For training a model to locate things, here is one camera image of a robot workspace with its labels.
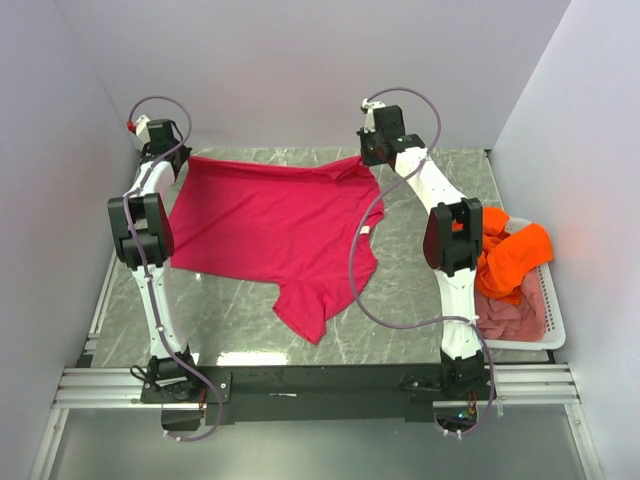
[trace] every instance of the pink cloth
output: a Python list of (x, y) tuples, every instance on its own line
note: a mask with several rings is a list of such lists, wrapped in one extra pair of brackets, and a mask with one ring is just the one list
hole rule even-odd
[[(379, 193), (360, 157), (317, 168), (191, 157), (169, 217), (175, 242), (171, 264), (277, 283), (280, 297), (273, 310), (317, 344), (326, 321), (353, 301), (349, 249), (362, 215)], [(380, 202), (366, 225), (373, 228), (383, 212)], [(360, 235), (355, 261), (359, 292), (376, 263), (369, 235)]]
[(545, 332), (545, 306), (536, 269), (524, 276), (520, 305), (488, 298), (475, 291), (478, 328), (491, 340), (535, 342)]

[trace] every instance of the white wall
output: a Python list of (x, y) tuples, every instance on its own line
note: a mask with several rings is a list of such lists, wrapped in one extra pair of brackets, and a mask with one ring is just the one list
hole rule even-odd
[(114, 108), (51, 0), (0, 2), (0, 476), (26, 478), (110, 253), (134, 168)]
[[(441, 146), (493, 147), (569, 4), (57, 1), (119, 113), (149, 93), (177, 97), (196, 147), (357, 145), (362, 98), (398, 84), (437, 103)], [(432, 135), (428, 109), (400, 101)]]
[(545, 225), (575, 374), (608, 478), (638, 477), (640, 3), (573, 0), (492, 160)]

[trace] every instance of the white basket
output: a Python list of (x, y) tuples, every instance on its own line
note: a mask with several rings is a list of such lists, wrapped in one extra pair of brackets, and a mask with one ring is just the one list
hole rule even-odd
[[(522, 218), (510, 218), (507, 222), (505, 230), (509, 233), (515, 233), (522, 230), (531, 222)], [(556, 290), (553, 288), (553, 280), (551, 279), (551, 271), (549, 264), (545, 263), (538, 268), (538, 277), (540, 277), (540, 286), (542, 287), (542, 296), (544, 298), (545, 313), (544, 320), (546, 331), (544, 336), (537, 342), (517, 342), (513, 340), (487, 340), (487, 344), (491, 348), (511, 348), (514, 350), (555, 350), (564, 345), (567, 336), (562, 323), (562, 315), (560, 315), (560, 307), (558, 306), (558, 297)]]

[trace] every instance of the marble table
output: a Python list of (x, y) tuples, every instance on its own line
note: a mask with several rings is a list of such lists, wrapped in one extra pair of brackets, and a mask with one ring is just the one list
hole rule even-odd
[[(202, 156), (276, 165), (315, 166), (357, 155), (347, 148), (207, 149)], [(501, 204), (491, 167), (482, 150), (435, 151), (433, 159), (462, 192), (484, 205)], [(382, 188), (397, 179), (374, 167)], [(184, 182), (183, 169), (165, 206), (173, 206)], [(385, 200), (385, 218), (372, 247), (378, 269), (362, 299), (379, 317), (395, 323), (441, 313), (436, 278), (422, 254), (427, 214), (408, 186)], [(356, 305), (329, 320), (315, 346), (293, 333), (273, 313), (275, 284), (240, 281), (173, 269), (176, 310), (201, 365), (328, 365), (439, 362), (442, 326), (389, 330), (371, 322)], [(100, 336), (93, 367), (146, 365), (149, 332), (140, 294), (129, 271), (118, 262), (109, 278), (99, 317)], [(546, 351), (494, 350), (499, 362), (546, 362)]]

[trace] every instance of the clothes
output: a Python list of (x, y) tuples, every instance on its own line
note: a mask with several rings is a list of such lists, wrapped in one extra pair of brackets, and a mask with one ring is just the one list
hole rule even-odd
[(545, 333), (545, 305), (537, 270), (522, 281), (522, 301), (511, 305), (475, 290), (477, 325), (485, 338), (535, 342)]
[[(379, 193), (360, 157), (317, 168), (191, 157), (169, 218), (175, 242), (171, 263), (277, 283), (274, 312), (317, 344), (326, 321), (353, 301), (349, 249), (362, 215)], [(372, 228), (383, 212), (380, 202), (366, 225)], [(369, 235), (361, 234), (355, 260), (359, 292), (376, 263)]]
[(533, 268), (553, 259), (551, 239), (540, 225), (532, 223), (509, 234), (509, 215), (495, 207), (483, 209), (483, 245), (478, 258), (476, 289), (485, 296), (519, 305), (520, 285)]

